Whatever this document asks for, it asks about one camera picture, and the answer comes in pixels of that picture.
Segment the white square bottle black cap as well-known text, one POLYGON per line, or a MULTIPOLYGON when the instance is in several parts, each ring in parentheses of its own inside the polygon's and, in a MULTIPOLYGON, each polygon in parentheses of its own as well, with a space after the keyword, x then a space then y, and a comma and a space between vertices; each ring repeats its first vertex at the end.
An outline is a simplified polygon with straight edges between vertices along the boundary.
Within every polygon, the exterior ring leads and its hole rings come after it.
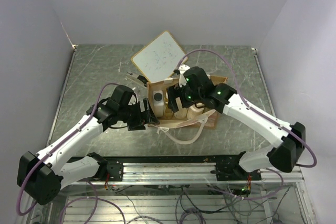
POLYGON ((157 118, 161 118, 165 113, 165 102, 162 90, 153 91, 153 111, 157 118))

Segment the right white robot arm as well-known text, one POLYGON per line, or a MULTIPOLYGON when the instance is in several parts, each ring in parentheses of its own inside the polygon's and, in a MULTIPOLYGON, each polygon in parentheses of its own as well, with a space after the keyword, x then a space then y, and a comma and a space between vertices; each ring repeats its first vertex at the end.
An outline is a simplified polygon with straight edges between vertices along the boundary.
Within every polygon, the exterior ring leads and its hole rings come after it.
POLYGON ((201 103, 207 109, 244 123, 269 142, 266 148, 241 154, 238 163, 231 167, 236 179, 244 179, 250 172, 268 167, 290 173, 304 150, 306 128, 303 124, 290 124, 268 114, 247 102, 233 87, 215 84, 200 67, 182 72, 178 83, 166 91, 168 107, 173 112, 201 103))

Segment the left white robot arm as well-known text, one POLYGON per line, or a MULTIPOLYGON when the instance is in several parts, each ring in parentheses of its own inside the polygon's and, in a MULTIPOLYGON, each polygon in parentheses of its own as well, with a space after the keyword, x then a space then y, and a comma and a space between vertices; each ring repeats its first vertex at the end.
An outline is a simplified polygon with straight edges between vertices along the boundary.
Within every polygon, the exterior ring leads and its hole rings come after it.
POLYGON ((135 92, 124 85, 115 85, 108 98, 98 97, 80 121, 57 141, 36 154, 26 152, 19 161, 18 186, 38 204, 52 201, 66 186, 84 178, 105 179, 113 166, 97 153, 70 162, 82 145, 98 137, 118 122, 128 131, 158 124, 147 98, 137 101, 135 92))

